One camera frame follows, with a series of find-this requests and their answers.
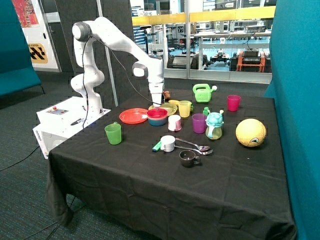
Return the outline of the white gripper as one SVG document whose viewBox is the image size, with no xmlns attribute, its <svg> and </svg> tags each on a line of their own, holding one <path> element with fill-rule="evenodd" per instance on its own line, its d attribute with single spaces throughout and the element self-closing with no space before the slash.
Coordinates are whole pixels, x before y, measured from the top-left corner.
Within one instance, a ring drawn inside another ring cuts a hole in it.
<svg viewBox="0 0 320 240">
<path fill-rule="evenodd" d="M 164 83 L 149 83 L 149 91 L 151 93 L 152 104 L 161 105 L 163 103 Z"/>
</svg>

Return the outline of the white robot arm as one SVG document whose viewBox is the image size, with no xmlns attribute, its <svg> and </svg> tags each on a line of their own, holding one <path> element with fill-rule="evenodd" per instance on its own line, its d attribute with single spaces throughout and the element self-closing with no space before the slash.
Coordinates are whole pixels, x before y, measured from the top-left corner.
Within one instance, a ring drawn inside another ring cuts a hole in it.
<svg viewBox="0 0 320 240">
<path fill-rule="evenodd" d="M 103 111 L 101 97 L 94 91 L 94 88 L 105 80 L 105 75 L 95 62 L 93 50 L 95 41 L 99 41 L 112 51 L 133 55 L 137 59 L 132 65 L 133 75 L 148 80 L 155 108 L 163 104 L 164 62 L 160 56 L 148 55 L 105 17 L 76 22 L 72 26 L 72 34 L 76 63 L 83 68 L 83 73 L 71 79 L 71 86 L 82 95 L 84 106 L 90 114 L 100 114 Z"/>
</svg>

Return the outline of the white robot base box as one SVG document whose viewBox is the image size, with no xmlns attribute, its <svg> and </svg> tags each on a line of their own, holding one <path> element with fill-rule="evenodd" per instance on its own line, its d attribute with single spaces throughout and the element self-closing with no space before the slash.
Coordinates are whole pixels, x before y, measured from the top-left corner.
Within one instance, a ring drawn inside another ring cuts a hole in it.
<svg viewBox="0 0 320 240">
<path fill-rule="evenodd" d="M 36 113 L 40 124 L 33 133 L 45 159 L 52 149 L 110 112 L 103 108 L 97 114 L 87 113 L 85 104 L 83 97 L 72 96 Z"/>
</svg>

